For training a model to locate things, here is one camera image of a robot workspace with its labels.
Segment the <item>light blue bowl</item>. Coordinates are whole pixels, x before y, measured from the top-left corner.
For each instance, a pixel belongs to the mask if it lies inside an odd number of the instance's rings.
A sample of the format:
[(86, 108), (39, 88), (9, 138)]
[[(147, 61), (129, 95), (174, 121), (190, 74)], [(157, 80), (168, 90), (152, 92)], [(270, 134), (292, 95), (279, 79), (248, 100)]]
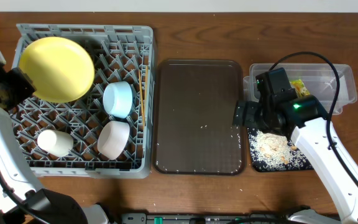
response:
[(108, 115), (126, 118), (132, 108), (133, 94), (128, 82), (110, 83), (103, 93), (103, 107)]

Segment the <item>black rectangular tray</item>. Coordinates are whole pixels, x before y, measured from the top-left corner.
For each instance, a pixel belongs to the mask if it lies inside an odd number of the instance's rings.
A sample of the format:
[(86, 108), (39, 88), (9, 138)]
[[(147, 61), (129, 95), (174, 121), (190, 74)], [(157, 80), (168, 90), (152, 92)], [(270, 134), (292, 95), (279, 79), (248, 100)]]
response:
[[(252, 132), (252, 131), (259, 131), (259, 130), (257, 130), (257, 129), (249, 129), (248, 128), (247, 129), (248, 137), (249, 137), (249, 133)], [(299, 164), (295, 164), (294, 166), (293, 165), (285, 166), (285, 169), (279, 169), (279, 170), (277, 170), (277, 169), (273, 169), (273, 170), (264, 169), (263, 167), (260, 167), (255, 162), (253, 162), (251, 156), (250, 156), (250, 158), (251, 158), (251, 165), (257, 172), (281, 172), (281, 171), (296, 171), (296, 170), (313, 170), (313, 166), (307, 160), (306, 156), (303, 153), (302, 153), (302, 155), (303, 155), (303, 158), (304, 158), (303, 162), (300, 162)]]

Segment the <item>yellow plate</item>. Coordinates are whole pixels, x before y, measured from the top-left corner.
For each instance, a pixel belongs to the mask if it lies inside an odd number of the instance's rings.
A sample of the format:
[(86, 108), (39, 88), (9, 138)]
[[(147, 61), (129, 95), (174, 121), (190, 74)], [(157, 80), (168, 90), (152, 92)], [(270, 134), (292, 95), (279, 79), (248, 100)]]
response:
[(32, 80), (34, 95), (52, 103), (68, 103), (85, 95), (94, 81), (94, 63), (76, 42), (45, 37), (29, 44), (18, 67)]

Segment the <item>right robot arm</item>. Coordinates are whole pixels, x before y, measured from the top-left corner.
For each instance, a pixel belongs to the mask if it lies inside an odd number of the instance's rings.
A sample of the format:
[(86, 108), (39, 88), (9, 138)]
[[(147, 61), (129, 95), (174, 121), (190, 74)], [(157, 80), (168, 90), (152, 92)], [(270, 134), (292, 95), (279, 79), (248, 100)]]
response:
[(358, 223), (358, 166), (319, 100), (298, 97), (283, 68), (257, 75), (258, 102), (238, 101), (233, 124), (285, 136), (308, 159), (342, 223)]

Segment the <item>wooden chopstick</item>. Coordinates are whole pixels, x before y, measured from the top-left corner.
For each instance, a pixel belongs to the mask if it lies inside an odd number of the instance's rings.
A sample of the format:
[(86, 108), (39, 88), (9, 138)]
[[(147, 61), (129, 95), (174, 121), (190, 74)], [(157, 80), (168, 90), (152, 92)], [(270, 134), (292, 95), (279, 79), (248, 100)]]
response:
[(142, 125), (143, 128), (145, 128), (145, 109), (144, 109), (144, 97), (142, 92), (142, 73), (141, 70), (138, 70), (138, 82), (139, 82), (139, 95), (140, 95), (140, 110), (141, 110), (141, 116), (142, 116)]
[(147, 81), (148, 81), (148, 77), (149, 77), (149, 66), (146, 65), (145, 66), (145, 85), (144, 85), (144, 103), (145, 105), (147, 105)]

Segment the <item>green snack wrapper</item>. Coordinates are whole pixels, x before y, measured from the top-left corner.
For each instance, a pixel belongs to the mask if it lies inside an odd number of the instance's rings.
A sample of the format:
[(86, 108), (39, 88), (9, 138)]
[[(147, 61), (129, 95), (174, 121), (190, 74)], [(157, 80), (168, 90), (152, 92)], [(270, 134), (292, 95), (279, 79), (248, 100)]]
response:
[(296, 94), (298, 97), (310, 95), (310, 92), (308, 91), (301, 79), (290, 81), (290, 84), (296, 90)]

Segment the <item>dark brown serving tray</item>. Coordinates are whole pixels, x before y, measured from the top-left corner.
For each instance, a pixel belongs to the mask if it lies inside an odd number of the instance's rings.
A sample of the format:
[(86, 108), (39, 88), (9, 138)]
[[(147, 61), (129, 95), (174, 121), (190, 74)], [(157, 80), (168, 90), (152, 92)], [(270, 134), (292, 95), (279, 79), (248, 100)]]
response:
[(242, 99), (242, 69), (232, 60), (165, 60), (154, 99), (153, 163), (162, 174), (240, 174), (244, 129), (232, 124)]

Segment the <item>rice and food scraps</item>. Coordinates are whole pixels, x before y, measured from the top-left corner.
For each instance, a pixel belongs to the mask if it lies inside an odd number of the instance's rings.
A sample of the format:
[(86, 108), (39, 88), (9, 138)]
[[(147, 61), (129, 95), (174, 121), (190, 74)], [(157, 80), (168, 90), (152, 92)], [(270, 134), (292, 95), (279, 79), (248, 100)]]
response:
[(252, 131), (249, 144), (252, 161), (267, 170), (285, 169), (304, 161), (302, 153), (285, 136)]

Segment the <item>grey plastic dish rack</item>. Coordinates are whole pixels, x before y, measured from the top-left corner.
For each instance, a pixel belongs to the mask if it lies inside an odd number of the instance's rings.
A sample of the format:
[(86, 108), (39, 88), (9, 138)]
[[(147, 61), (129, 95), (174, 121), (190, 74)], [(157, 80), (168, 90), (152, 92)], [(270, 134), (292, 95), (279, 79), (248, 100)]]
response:
[[(155, 85), (155, 40), (148, 26), (102, 26), (74, 24), (18, 24), (21, 34), (13, 66), (32, 42), (44, 37), (64, 37), (80, 44), (94, 63), (94, 82), (82, 98), (69, 103), (51, 103), (32, 96), (10, 112), (13, 131), (24, 157), (36, 176), (74, 176), (143, 179), (149, 175), (153, 131)], [(145, 66), (149, 66), (145, 128), (142, 125), (138, 70), (142, 73), (144, 97)], [(115, 117), (103, 108), (103, 93), (108, 84), (128, 82), (133, 103), (124, 122), (130, 126), (125, 149), (115, 160), (102, 155), (97, 140), (103, 127)], [(70, 134), (73, 149), (56, 157), (37, 144), (38, 135), (47, 129)]]

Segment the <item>clear plastic bin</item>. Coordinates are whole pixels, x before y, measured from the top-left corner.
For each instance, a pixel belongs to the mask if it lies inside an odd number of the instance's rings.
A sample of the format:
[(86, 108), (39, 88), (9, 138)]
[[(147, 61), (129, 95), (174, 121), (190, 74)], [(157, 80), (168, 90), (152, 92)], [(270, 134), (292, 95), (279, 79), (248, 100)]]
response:
[[(269, 70), (271, 63), (254, 63), (250, 66), (249, 75), (243, 79), (244, 98), (258, 101), (260, 93), (257, 90), (255, 77)], [(290, 81), (301, 79), (308, 91), (317, 97), (326, 110), (329, 110), (336, 91), (336, 78), (331, 67), (326, 63), (280, 63), (278, 68), (284, 68)], [(339, 75), (340, 90), (334, 108), (334, 115), (341, 114), (342, 108), (357, 101), (356, 84), (352, 69), (346, 64), (335, 64)]]

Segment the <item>pink bowl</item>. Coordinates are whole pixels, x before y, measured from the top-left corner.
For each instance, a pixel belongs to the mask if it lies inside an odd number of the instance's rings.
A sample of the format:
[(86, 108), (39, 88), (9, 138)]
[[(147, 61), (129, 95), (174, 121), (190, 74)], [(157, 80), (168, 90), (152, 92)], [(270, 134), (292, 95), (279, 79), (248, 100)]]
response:
[(128, 123), (110, 121), (101, 131), (98, 138), (98, 151), (110, 160), (117, 159), (125, 149), (130, 135)]

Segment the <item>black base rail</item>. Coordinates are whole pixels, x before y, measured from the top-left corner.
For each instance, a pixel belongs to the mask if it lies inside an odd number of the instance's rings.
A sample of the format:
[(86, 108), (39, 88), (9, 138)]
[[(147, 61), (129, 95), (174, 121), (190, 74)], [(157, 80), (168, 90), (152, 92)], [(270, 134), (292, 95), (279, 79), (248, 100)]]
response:
[(180, 214), (180, 213), (124, 213), (120, 223), (123, 224), (226, 224), (226, 223), (291, 223), (287, 219), (273, 214), (239, 214), (223, 215), (217, 213)]

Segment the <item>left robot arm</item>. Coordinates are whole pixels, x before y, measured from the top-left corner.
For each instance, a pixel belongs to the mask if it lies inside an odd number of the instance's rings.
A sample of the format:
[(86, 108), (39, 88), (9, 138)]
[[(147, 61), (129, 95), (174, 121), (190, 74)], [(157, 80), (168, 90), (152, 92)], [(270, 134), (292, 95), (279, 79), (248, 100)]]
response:
[(81, 207), (72, 197), (45, 189), (30, 169), (12, 128), (9, 112), (33, 94), (19, 68), (5, 71), (0, 52), (0, 223), (114, 223), (100, 204)]

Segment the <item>white cup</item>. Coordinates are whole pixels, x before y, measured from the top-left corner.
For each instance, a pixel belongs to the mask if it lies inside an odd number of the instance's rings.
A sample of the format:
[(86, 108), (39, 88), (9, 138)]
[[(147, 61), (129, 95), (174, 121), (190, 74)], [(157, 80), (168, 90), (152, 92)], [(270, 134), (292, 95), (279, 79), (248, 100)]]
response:
[(37, 144), (54, 156), (64, 157), (73, 149), (74, 141), (68, 133), (47, 129), (39, 134)]

